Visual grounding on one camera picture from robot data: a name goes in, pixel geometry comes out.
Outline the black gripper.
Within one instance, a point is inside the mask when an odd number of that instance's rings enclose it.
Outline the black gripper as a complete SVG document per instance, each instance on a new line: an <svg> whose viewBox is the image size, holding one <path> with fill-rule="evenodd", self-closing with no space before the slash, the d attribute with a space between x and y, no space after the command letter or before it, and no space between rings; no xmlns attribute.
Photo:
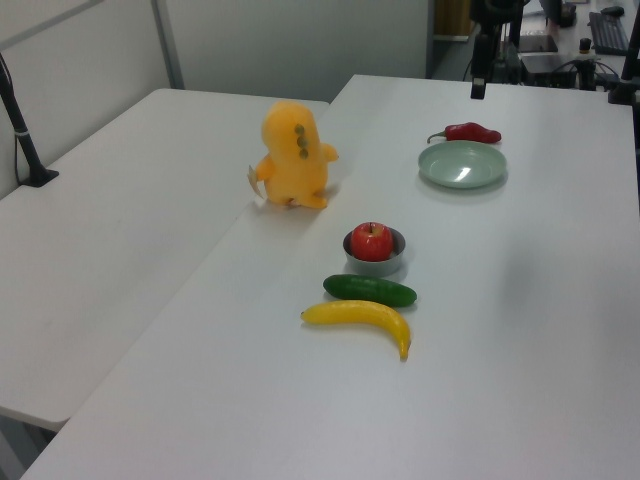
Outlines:
<svg viewBox="0 0 640 480"><path fill-rule="evenodd" d="M493 81L497 73L496 63L499 56L501 27L482 27L474 40L471 60L471 92L472 99L484 99L486 81Z"/></svg>

